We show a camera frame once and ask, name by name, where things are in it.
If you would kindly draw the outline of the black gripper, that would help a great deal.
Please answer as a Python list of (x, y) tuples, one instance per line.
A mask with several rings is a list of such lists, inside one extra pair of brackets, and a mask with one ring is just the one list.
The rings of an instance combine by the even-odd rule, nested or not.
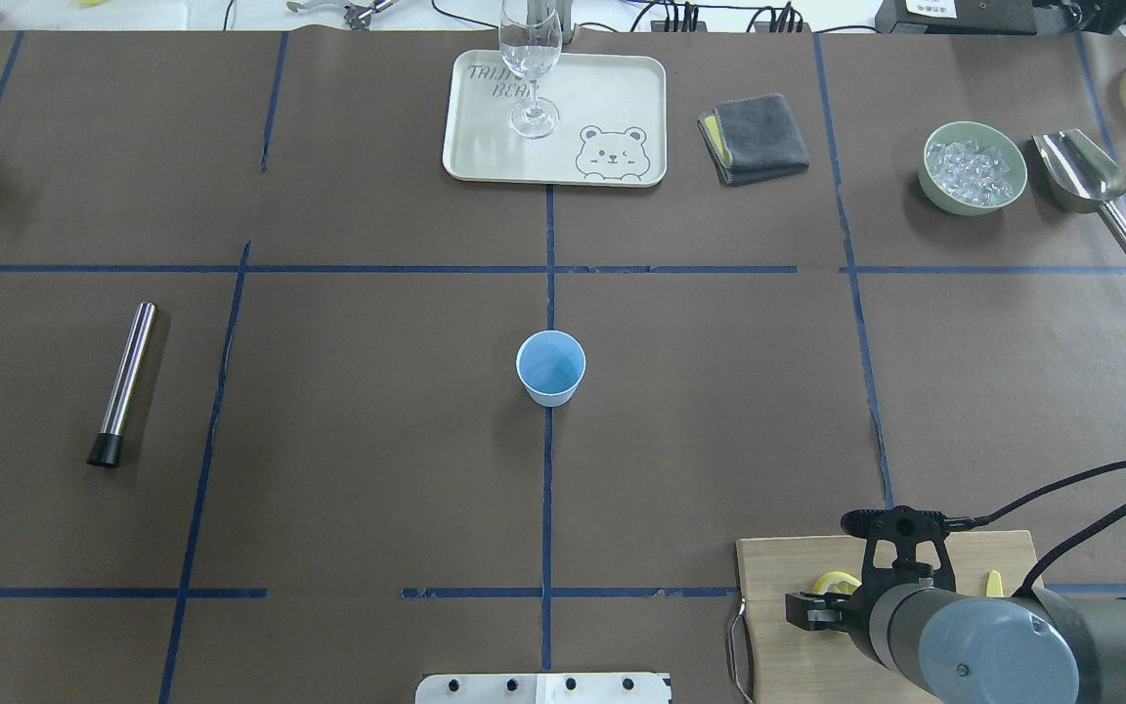
[(844, 513), (842, 531), (864, 543), (863, 587), (854, 595), (787, 592), (787, 623), (806, 632), (832, 630), (870, 638), (876, 601), (893, 588), (938, 587), (953, 592), (955, 571), (944, 540), (957, 526), (944, 513), (908, 506)]

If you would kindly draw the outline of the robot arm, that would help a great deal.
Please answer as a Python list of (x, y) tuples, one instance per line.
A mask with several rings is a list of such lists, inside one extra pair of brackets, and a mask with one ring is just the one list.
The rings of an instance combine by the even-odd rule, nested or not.
[(942, 703), (1126, 703), (1126, 597), (956, 592), (944, 547), (960, 522), (908, 506), (854, 509), (856, 592), (789, 592), (797, 629), (846, 633), (868, 659)]

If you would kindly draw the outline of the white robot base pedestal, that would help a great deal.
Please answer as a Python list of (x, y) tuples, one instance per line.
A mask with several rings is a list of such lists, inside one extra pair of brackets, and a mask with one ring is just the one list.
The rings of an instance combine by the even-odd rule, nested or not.
[(415, 703), (671, 703), (671, 678), (658, 672), (434, 674)]

